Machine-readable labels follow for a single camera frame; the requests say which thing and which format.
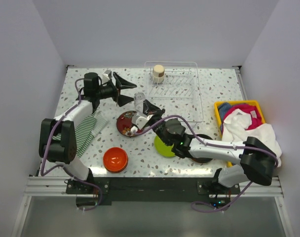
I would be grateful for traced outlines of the clear glass cup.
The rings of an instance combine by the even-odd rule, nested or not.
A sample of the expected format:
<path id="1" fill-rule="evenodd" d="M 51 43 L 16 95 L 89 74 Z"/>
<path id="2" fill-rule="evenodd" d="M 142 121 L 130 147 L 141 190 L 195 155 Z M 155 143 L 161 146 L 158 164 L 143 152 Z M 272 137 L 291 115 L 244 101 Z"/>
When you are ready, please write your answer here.
<path id="1" fill-rule="evenodd" d="M 136 115 L 147 117 L 149 113 L 149 104 L 144 93 L 138 92 L 134 95 L 134 106 Z"/>

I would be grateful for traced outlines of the clear wire dish rack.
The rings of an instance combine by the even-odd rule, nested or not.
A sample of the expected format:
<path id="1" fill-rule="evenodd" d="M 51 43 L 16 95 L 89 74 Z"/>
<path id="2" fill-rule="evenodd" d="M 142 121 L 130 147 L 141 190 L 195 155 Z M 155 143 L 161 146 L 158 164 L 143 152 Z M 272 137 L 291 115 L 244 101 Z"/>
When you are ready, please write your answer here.
<path id="1" fill-rule="evenodd" d="M 164 81 L 159 84 L 152 82 L 155 65 L 165 68 Z M 147 61 L 144 71 L 146 98 L 157 107 L 165 109 L 165 117 L 180 115 L 193 129 L 203 122 L 197 63 Z"/>

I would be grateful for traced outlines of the beige steel cup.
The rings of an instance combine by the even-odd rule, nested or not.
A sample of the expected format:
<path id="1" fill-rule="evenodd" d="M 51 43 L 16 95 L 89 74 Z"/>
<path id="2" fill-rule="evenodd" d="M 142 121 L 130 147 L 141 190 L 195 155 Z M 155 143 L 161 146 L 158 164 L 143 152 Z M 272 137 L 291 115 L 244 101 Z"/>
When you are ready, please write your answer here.
<path id="1" fill-rule="evenodd" d="M 164 81 L 165 68 L 162 65 L 155 65 L 152 71 L 152 82 L 162 83 Z"/>

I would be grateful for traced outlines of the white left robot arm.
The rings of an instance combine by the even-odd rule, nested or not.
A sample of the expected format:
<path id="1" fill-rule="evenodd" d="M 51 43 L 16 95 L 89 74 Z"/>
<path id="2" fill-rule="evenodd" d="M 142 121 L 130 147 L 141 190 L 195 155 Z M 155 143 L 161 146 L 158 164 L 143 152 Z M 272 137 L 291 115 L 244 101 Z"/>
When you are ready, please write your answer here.
<path id="1" fill-rule="evenodd" d="M 111 98 L 120 107 L 133 101 L 132 97 L 121 94 L 124 89 L 133 89 L 137 85 L 131 83 L 116 72 L 109 73 L 110 78 L 103 82 L 97 73 L 86 73 L 81 81 L 82 90 L 77 90 L 78 98 L 75 103 L 55 118 L 45 118 L 41 122 L 39 137 L 39 156 L 41 176 L 47 175 L 45 163 L 51 162 L 55 167 L 61 167 L 74 179 L 78 180 L 77 188 L 84 194 L 94 189 L 93 175 L 77 156 L 75 129 L 80 123 L 93 114 L 103 99 Z"/>

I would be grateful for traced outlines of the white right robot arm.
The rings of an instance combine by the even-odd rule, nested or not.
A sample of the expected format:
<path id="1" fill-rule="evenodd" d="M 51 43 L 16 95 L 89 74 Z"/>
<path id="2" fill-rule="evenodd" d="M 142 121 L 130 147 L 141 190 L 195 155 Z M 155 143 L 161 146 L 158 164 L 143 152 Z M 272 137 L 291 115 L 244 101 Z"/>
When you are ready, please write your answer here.
<path id="1" fill-rule="evenodd" d="M 163 117 L 164 109 L 145 99 L 142 113 L 147 117 L 144 131 L 153 130 L 161 141 L 172 147 L 180 158 L 217 159 L 229 161 L 231 167 L 220 168 L 214 175 L 212 189 L 223 194 L 230 187 L 242 182 L 269 186 L 275 169 L 280 164 L 276 153 L 255 137 L 245 141 L 224 142 L 206 139 L 191 131 L 188 122 L 179 115 Z"/>

